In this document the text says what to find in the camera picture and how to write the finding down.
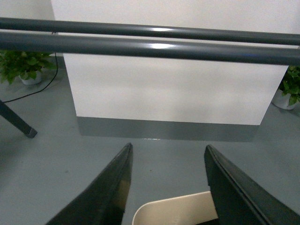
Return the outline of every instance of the white wall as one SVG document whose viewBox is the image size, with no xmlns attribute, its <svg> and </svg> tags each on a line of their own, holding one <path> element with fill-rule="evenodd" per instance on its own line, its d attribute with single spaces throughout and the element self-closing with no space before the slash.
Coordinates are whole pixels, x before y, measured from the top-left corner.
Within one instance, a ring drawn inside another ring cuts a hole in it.
<svg viewBox="0 0 300 225">
<path fill-rule="evenodd" d="M 0 17 L 54 20 L 50 0 L 0 0 Z"/>
<path fill-rule="evenodd" d="M 57 20 L 300 33 L 298 0 L 52 0 Z M 77 116 L 259 125 L 286 66 L 65 54 Z"/>
</svg>

